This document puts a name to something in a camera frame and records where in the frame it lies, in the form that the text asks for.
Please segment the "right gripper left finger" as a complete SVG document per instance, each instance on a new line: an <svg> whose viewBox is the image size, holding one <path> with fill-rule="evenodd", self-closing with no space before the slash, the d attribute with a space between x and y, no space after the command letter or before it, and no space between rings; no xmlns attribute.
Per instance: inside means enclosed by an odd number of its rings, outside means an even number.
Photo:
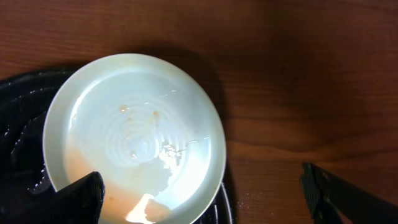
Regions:
<svg viewBox="0 0 398 224"><path fill-rule="evenodd" d="M105 186L99 172L91 172L43 202L5 218L4 224L98 224Z"/></svg>

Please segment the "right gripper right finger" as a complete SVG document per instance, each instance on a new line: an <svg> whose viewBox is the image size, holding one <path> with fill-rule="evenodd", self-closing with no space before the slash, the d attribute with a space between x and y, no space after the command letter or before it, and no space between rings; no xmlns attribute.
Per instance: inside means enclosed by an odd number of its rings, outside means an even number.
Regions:
<svg viewBox="0 0 398 224"><path fill-rule="evenodd" d="M352 223L397 224L397 207L359 187L304 162L300 183L315 224L340 223L343 214Z"/></svg>

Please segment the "light blue plate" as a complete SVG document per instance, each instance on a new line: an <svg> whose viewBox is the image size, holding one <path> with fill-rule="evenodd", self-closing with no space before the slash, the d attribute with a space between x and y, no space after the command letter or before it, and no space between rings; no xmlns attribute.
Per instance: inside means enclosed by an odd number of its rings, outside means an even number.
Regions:
<svg viewBox="0 0 398 224"><path fill-rule="evenodd" d="M78 69L46 114L43 157L56 191L97 171L101 223L194 223L226 167L219 114L186 72L117 54Z"/></svg>

